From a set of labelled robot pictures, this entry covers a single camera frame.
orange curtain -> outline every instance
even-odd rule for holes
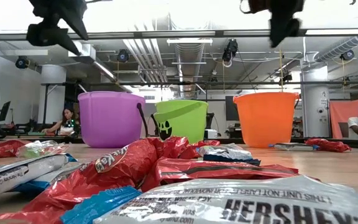
[[[329,112],[331,115],[331,127],[334,139],[342,139],[339,123],[346,123],[351,117],[358,116],[358,100],[354,101],[330,101]]]

plastic bucket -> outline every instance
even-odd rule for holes
[[[140,138],[145,99],[129,93],[94,91],[78,96],[81,134],[96,148],[120,148]]]
[[[196,143],[204,139],[208,104],[195,100],[171,100],[156,104],[154,118],[158,123],[160,138],[187,137]]]
[[[254,93],[234,97],[242,138],[250,147],[291,141],[297,93]]]

column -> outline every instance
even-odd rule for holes
[[[303,70],[304,82],[327,81],[328,68]],[[303,107],[303,131],[305,137],[329,137],[329,89],[328,85],[303,85],[301,87]]]
[[[41,72],[41,83],[63,83],[66,81],[66,69],[59,65],[44,65]],[[62,112],[65,106],[66,87],[50,85],[50,93],[47,98],[47,110],[45,124],[52,124],[62,120]],[[40,101],[38,112],[38,123],[42,124],[44,120],[45,105],[45,86],[40,88]]]

table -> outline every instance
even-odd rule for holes
[[[249,150],[255,158],[262,160],[262,165],[280,164],[298,168],[301,174],[319,178],[323,182],[348,185],[358,191],[358,149],[352,152],[335,153],[287,152],[242,147]],[[79,162],[92,161],[111,151],[113,149],[92,149],[84,144],[73,144],[68,150]],[[19,160],[19,158],[1,158],[0,164]],[[32,198],[25,194],[4,193],[0,195],[0,213],[16,212],[31,200]]]

purple bucket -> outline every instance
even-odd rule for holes
[[[145,99],[129,93],[94,91],[78,96],[81,134],[85,144],[96,148],[119,148],[140,138]]]

